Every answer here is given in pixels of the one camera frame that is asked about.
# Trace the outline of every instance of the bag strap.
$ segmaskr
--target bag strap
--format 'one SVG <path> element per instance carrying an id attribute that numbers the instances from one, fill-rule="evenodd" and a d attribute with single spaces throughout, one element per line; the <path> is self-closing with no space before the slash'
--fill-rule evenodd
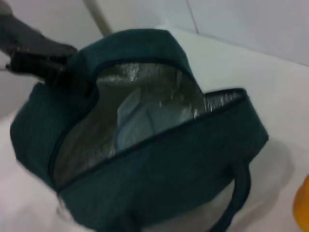
<path id="1" fill-rule="evenodd" d="M 210 229 L 210 232 L 225 232 L 230 226 L 234 215 L 245 204 L 251 188 L 251 176 L 248 162 L 238 160 L 231 164 L 235 187 L 232 200 L 219 221 Z"/>

